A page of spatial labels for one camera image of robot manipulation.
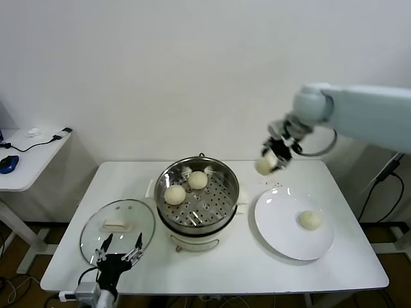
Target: robotic arm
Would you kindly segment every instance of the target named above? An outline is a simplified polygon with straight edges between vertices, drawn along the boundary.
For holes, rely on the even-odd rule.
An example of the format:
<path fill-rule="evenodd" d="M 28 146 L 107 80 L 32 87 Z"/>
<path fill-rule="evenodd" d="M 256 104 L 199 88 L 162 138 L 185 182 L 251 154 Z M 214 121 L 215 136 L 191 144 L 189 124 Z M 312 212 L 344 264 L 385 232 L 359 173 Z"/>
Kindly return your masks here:
<path fill-rule="evenodd" d="M 256 161 L 256 170 L 268 175 L 285 168 L 292 151 L 301 154 L 299 143 L 317 125 L 382 148 L 411 153 L 411 90 L 304 85 L 294 96 L 292 112 L 268 125 L 270 138 Z"/>

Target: robotic hand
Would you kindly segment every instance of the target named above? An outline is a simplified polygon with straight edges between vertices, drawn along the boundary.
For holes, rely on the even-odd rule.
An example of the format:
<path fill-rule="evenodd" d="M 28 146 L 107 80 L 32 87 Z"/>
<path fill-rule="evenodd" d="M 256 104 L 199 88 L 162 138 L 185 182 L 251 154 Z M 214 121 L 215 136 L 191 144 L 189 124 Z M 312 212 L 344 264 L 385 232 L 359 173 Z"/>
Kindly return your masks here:
<path fill-rule="evenodd" d="M 268 125 L 256 170 L 268 175 L 284 169 L 292 151 L 315 126 L 325 126 L 355 139 L 411 153 L 411 90 L 384 87 L 336 87 L 327 83 L 305 85 L 295 95 L 293 110 L 285 119 Z"/>
<path fill-rule="evenodd" d="M 106 253 L 113 238 L 111 233 L 100 249 L 96 249 L 97 268 L 100 275 L 97 282 L 81 282 L 74 292 L 73 299 L 90 308 L 111 308 L 118 296 L 116 289 L 120 276 L 137 264 L 143 256 L 142 234 L 128 253 Z"/>

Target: white wall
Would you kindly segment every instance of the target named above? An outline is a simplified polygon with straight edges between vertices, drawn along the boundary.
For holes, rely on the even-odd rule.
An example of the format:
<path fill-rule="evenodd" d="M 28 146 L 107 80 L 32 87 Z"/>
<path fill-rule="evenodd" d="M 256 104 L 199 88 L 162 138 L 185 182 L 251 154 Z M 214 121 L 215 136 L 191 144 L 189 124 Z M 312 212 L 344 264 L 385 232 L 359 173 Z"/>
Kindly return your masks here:
<path fill-rule="evenodd" d="M 253 159 L 302 83 L 408 86 L 410 10 L 405 0 L 1 1 L 8 123 L 76 132 L 55 163 L 57 188 L 45 174 L 8 200 L 26 220 L 67 221 L 105 160 Z M 307 149 L 330 137 L 318 132 Z M 329 157 L 337 178 L 358 144 Z M 28 214 L 32 203 L 44 210 Z"/>

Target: white cable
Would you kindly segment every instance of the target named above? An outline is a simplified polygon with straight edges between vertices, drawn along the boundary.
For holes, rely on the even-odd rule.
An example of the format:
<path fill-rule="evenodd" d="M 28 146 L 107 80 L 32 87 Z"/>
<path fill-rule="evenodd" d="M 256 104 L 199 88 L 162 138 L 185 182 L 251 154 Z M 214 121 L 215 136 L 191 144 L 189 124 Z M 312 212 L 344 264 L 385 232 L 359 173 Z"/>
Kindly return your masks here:
<path fill-rule="evenodd" d="M 17 298 L 17 290 L 20 289 L 30 279 L 32 279 L 32 280 L 36 281 L 38 284 L 40 284 L 40 282 L 34 277 L 28 277 L 25 281 L 23 281 L 17 287 L 15 287 L 10 280 L 6 280 L 6 282 L 9 283 L 10 286 L 12 287 L 12 289 L 13 289 L 13 291 L 8 295 L 8 298 L 7 298 L 7 302 L 9 304 L 14 303 L 15 299 Z"/>
<path fill-rule="evenodd" d="M 202 302 L 205 302 L 205 303 L 215 299 L 215 298 L 213 298 L 213 297 L 210 296 L 208 300 L 204 300 L 204 299 L 203 299 L 203 295 L 200 295 L 198 298 L 199 298 Z"/>
<path fill-rule="evenodd" d="M 235 300 L 236 298 L 239 298 L 240 300 L 242 300 L 244 304 L 247 306 L 247 308 L 251 308 L 250 305 L 241 296 L 235 296 L 235 297 L 230 298 L 229 300 L 226 300 L 219 308 L 222 308 L 225 304 L 229 303 L 231 300 Z"/>

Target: black cable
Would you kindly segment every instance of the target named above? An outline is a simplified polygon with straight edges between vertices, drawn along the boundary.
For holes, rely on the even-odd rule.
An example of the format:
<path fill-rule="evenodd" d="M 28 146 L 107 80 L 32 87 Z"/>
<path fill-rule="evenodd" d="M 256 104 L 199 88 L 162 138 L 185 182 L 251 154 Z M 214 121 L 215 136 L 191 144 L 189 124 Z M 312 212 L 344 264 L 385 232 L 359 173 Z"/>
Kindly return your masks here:
<path fill-rule="evenodd" d="M 92 268 L 87 268 L 81 275 L 80 277 L 78 277 L 77 280 L 77 286 L 80 284 L 80 282 L 82 281 L 83 277 L 85 274 L 87 274 L 90 271 L 94 271 L 94 270 L 98 270 L 98 268 L 96 266 L 93 266 Z"/>
<path fill-rule="evenodd" d="M 58 293 L 51 295 L 45 302 L 43 305 L 43 308 L 48 308 L 49 302 L 51 300 L 58 300 Z"/>
<path fill-rule="evenodd" d="M 360 308 L 360 305 L 358 304 L 358 301 L 357 301 L 357 296 L 355 294 L 353 294 L 353 300 L 354 300 L 355 307 Z"/>
<path fill-rule="evenodd" d="M 193 306 L 193 302 L 194 302 L 194 300 L 195 300 L 195 296 L 193 296 L 193 299 L 191 300 L 191 302 L 190 302 L 190 306 L 188 306 L 188 308 L 191 308 L 192 306 Z"/>
<path fill-rule="evenodd" d="M 370 189 L 370 191 L 369 191 L 369 193 L 368 193 L 368 197 L 367 197 L 367 199 L 366 199 L 366 201 L 365 201 L 365 203 L 364 203 L 364 205 L 363 205 L 363 207 L 362 207 L 361 214 L 358 216 L 358 221 L 361 220 L 362 215 L 364 214 L 365 208 L 367 207 L 368 201 L 369 201 L 370 198 L 371 198 L 372 191 L 374 190 L 374 188 L 375 188 L 378 184 L 379 184 L 379 182 L 374 182 L 374 184 L 372 185 L 372 187 L 371 187 L 371 189 Z"/>
<path fill-rule="evenodd" d="M 17 151 L 19 151 L 19 152 L 21 152 L 21 153 L 24 153 L 24 152 L 27 152 L 28 150 L 34 148 L 35 146 L 43 146 L 43 145 L 45 145 L 45 144 L 49 144 L 50 142 L 53 142 L 54 140 L 57 140 L 57 139 L 52 138 L 52 139 L 49 140 L 48 142 L 42 142 L 42 143 L 33 144 L 32 146 L 29 146 L 29 147 L 26 148 L 25 150 L 20 150 L 19 148 L 16 148 L 15 146 L 12 146 L 12 145 L 10 145 L 10 147 L 13 148 L 13 149 L 15 149 L 15 150 L 17 150 Z"/>
<path fill-rule="evenodd" d="M 394 304 L 394 301 L 392 300 L 391 296 L 388 294 L 388 291 L 386 289 L 382 289 L 381 292 L 382 294 L 385 294 L 385 296 L 388 298 L 389 302 L 391 303 L 391 306 L 395 308 L 396 305 Z"/>
<path fill-rule="evenodd" d="M 175 302 L 176 302 L 179 298 L 180 298 L 180 296 L 178 296 L 178 297 L 174 298 L 174 301 L 172 301 L 172 302 L 169 304 L 169 306 L 168 306 L 167 308 L 171 308 L 171 307 L 172 307 L 172 305 L 174 305 L 174 304 L 175 304 Z"/>
<path fill-rule="evenodd" d="M 392 308 L 389 301 L 387 300 L 387 298 L 384 295 L 384 292 L 382 292 L 381 290 L 377 290 L 378 294 L 381 295 L 381 297 L 384 299 L 385 305 L 387 305 L 388 308 Z"/>
<path fill-rule="evenodd" d="M 405 185 L 404 185 L 403 179 L 402 179 L 399 175 L 397 175 L 396 173 L 394 173 L 394 172 L 391 173 L 391 175 L 392 175 L 392 176 L 395 176 L 395 177 L 401 182 L 401 192 L 400 192 L 400 194 L 399 194 L 399 197 L 398 197 L 397 202 L 394 204 L 394 206 L 391 208 L 391 210 L 388 212 L 388 214 L 385 215 L 384 217 L 382 217 L 379 221 L 377 221 L 377 223 L 381 223 L 385 218 L 387 218 L 388 216 L 391 215 L 391 213 L 396 209 L 397 205 L 398 205 L 399 202 L 401 201 L 401 199 L 402 199 L 402 197 L 403 197 L 403 194 L 404 194 Z"/>

